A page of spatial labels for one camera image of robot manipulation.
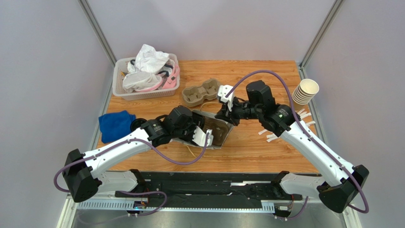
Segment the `brown paper bag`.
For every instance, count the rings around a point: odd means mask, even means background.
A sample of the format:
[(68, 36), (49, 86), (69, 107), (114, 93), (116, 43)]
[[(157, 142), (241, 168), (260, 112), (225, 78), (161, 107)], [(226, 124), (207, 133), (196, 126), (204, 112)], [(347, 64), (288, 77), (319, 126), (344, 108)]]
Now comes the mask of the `brown paper bag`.
[(169, 127), (169, 132), (175, 133), (175, 135), (178, 136), (178, 138), (175, 138), (174, 140), (184, 145), (198, 147), (186, 143), (183, 140), (180, 140), (180, 137), (183, 136), (184, 131), (189, 127), (189, 125), (193, 121), (192, 112), (201, 114), (205, 118), (205, 125), (203, 128), (204, 131), (212, 129), (213, 142), (212, 146), (209, 146), (208, 148), (209, 149), (222, 148), (229, 133), (233, 129), (233, 125), (223, 120), (216, 119), (213, 113), (199, 110), (190, 110), (184, 106), (178, 106), (174, 108), (162, 121), (166, 127)]

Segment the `white straw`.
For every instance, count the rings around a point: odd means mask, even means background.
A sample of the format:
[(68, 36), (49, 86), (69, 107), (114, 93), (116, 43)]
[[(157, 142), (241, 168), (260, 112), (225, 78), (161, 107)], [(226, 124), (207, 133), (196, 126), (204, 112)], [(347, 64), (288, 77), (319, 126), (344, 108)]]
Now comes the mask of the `white straw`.
[[(310, 121), (310, 122), (307, 122), (306, 123), (306, 126), (308, 127), (308, 128), (310, 128), (312, 125), (315, 125), (316, 124), (316, 122), (315, 121)], [(275, 135), (275, 134), (269, 134), (269, 135), (267, 135), (267, 142), (271, 142), (271, 141), (273, 141), (273, 140), (276, 140), (276, 139), (278, 139), (278, 137)]]
[[(312, 116), (311, 112), (306, 111), (305, 109), (301, 109), (300, 111), (298, 111), (298, 115), (301, 117), (301, 119), (305, 119), (308, 116)], [(310, 122), (306, 122), (306, 126), (310, 126), (315, 124), (316, 121), (312, 120)], [(264, 133), (266, 133), (268, 130), (262, 130), (260, 132), (258, 132), (258, 135), (262, 135)]]

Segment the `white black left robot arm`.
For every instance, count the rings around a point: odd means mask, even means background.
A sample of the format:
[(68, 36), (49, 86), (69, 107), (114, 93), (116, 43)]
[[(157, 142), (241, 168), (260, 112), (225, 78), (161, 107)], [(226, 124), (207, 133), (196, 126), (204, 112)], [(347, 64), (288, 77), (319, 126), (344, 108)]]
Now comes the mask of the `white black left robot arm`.
[(111, 191), (133, 191), (141, 182), (133, 171), (110, 171), (116, 164), (142, 152), (154, 150), (175, 139), (187, 141), (203, 151), (211, 146), (212, 130), (204, 130), (204, 118), (185, 106), (174, 108), (169, 114), (139, 122), (129, 135), (100, 149), (81, 153), (70, 151), (65, 166), (57, 173), (62, 175), (76, 203), (92, 198), (97, 193)]

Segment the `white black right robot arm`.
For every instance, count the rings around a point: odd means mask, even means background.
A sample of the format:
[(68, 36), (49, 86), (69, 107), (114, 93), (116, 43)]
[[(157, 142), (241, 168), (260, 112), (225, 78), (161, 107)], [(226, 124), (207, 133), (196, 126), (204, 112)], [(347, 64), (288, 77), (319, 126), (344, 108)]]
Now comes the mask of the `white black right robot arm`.
[(215, 118), (234, 126), (241, 119), (257, 119), (264, 129), (292, 145), (320, 173), (320, 176), (305, 176), (282, 171), (272, 181), (275, 188), (289, 195), (319, 199), (330, 210), (342, 213), (363, 187), (369, 170), (347, 162), (321, 142), (294, 110), (275, 102), (270, 87), (263, 81), (246, 86), (248, 100), (245, 102), (234, 96), (232, 88), (219, 87), (217, 97), (222, 107)]

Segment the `cardboard cup carrier tray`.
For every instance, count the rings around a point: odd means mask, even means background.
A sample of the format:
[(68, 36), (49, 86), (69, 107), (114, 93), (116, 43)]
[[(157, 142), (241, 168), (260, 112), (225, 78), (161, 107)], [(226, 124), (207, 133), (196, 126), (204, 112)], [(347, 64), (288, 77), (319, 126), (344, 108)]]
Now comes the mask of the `cardboard cup carrier tray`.
[(195, 107), (216, 99), (217, 93), (221, 86), (220, 81), (211, 78), (203, 82), (200, 86), (191, 86), (182, 91), (182, 98), (186, 106)]

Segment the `pink white item in basket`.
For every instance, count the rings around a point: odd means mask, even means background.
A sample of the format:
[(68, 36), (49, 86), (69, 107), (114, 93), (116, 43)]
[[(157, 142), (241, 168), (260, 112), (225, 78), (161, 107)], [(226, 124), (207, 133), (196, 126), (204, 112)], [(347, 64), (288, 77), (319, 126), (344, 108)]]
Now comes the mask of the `pink white item in basket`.
[(168, 77), (173, 75), (174, 68), (175, 62), (170, 60), (156, 75), (147, 72), (128, 72), (124, 77), (122, 86), (128, 93), (161, 89)]

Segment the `blue folded cloth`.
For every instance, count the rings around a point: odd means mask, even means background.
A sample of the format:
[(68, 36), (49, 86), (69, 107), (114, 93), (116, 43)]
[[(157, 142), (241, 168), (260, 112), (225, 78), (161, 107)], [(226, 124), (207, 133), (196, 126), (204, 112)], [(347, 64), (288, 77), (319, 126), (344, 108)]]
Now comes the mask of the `blue folded cloth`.
[(118, 113), (104, 114), (98, 118), (101, 131), (101, 142), (111, 143), (129, 135), (131, 123), (136, 120), (136, 115), (123, 110)]

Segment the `stack of paper cups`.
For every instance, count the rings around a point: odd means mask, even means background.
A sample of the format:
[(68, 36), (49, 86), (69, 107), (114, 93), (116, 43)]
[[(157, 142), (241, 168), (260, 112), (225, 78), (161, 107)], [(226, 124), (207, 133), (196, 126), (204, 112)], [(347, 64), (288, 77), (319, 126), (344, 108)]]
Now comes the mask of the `stack of paper cups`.
[(292, 100), (299, 105), (307, 105), (319, 92), (319, 85), (312, 79), (302, 79), (292, 94)]

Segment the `crumpled white paper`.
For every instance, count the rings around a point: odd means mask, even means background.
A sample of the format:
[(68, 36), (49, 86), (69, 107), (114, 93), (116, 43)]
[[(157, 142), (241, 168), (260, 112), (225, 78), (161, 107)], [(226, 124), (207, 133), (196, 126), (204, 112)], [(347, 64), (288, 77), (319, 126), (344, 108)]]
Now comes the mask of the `crumpled white paper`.
[(143, 44), (135, 59), (127, 64), (129, 73), (147, 72), (157, 74), (169, 61), (170, 54), (156, 51), (154, 47)]

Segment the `white plastic basket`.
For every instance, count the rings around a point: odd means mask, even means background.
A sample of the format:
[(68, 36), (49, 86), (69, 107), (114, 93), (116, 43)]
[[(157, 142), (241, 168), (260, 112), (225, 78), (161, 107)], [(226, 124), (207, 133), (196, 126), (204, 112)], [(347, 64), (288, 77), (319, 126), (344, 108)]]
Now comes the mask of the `white plastic basket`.
[(124, 76), (123, 73), (128, 73), (127, 64), (135, 60), (134, 57), (128, 57), (120, 59), (116, 62), (114, 72), (113, 72), (113, 81), (112, 81), (112, 93), (114, 96), (121, 97), (127, 101), (131, 100), (140, 100), (140, 99), (149, 99), (149, 98), (158, 98), (165, 96), (173, 96), (176, 89), (180, 86), (180, 68), (178, 66), (177, 57), (174, 57), (175, 68), (173, 75), (170, 75), (165, 81), (161, 89), (155, 89), (145, 92), (132, 92), (127, 93), (123, 86)]

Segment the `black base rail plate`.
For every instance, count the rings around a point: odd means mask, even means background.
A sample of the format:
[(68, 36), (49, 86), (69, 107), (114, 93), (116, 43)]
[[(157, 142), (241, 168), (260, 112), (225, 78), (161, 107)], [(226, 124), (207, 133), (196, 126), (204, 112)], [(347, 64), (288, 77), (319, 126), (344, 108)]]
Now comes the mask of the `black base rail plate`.
[(147, 206), (157, 207), (167, 195), (166, 208), (258, 209), (262, 200), (290, 203), (305, 196), (289, 195), (272, 183), (276, 173), (152, 172), (140, 171), (135, 193)]

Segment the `aluminium frame rail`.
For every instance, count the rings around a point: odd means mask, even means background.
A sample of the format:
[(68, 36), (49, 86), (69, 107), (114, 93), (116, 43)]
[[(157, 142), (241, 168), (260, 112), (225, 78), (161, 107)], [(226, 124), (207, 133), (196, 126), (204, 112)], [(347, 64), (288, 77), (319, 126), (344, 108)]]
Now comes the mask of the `aluminium frame rail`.
[(329, 210), (315, 198), (276, 188), (274, 173), (142, 172), (125, 195), (116, 190), (75, 203), (61, 228), (359, 228), (356, 211)]

